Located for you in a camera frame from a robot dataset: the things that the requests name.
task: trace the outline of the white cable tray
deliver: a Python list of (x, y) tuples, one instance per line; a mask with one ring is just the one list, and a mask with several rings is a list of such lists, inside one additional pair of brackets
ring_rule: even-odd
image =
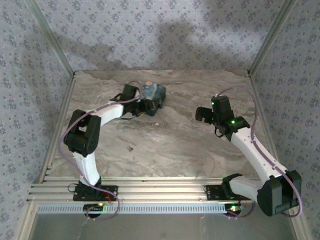
[[(37, 214), (83, 214), (84, 204), (40, 204)], [(103, 214), (113, 214), (116, 204), (105, 205)], [(219, 203), (182, 204), (121, 204), (119, 214), (222, 214), (225, 205)]]

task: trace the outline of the blue object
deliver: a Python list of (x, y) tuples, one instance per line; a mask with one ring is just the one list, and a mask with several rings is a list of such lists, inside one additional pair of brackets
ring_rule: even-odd
[(143, 95), (141, 99), (151, 100), (155, 103), (154, 109), (147, 111), (145, 114), (154, 116), (158, 109), (163, 107), (163, 102), (166, 98), (166, 88), (152, 81), (147, 81), (143, 85)]

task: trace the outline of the wall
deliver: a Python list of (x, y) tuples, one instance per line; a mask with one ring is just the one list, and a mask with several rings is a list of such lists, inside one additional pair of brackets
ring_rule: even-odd
[(280, 160), (302, 176), (304, 213), (320, 239), (320, 2), (297, 1), (254, 76)]
[(0, 239), (12, 239), (69, 76), (22, 0), (0, 2)]
[(283, 0), (39, 0), (74, 70), (247, 69)]

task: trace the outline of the marble-patterned floor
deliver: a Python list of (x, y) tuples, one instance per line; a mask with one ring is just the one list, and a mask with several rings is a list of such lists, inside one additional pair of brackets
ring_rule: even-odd
[[(195, 120), (197, 107), (211, 107), (211, 97), (232, 86), (249, 87), (243, 74), (224, 70), (129, 70), (79, 71), (64, 128), (75, 109), (95, 109), (118, 93), (130, 81), (153, 81), (166, 87), (164, 108), (154, 117), (113, 120), (101, 128), (95, 152), (103, 177), (224, 177), (233, 173), (256, 176), (244, 155), (225, 138), (217, 138), (214, 127)], [(226, 93), (236, 116), (250, 124), (254, 104), (241, 90)], [(267, 146), (261, 122), (255, 131)], [(79, 177), (58, 152), (51, 176)]]

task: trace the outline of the patterned wallpaper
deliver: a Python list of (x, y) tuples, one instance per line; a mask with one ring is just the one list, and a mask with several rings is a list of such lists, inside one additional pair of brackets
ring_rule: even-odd
[(279, 158), (302, 176), (304, 212), (320, 239), (320, 2), (294, 7), (255, 85)]
[(68, 84), (23, 0), (0, 1), (0, 239), (13, 238)]
[(74, 70), (247, 69), (283, 0), (38, 0)]

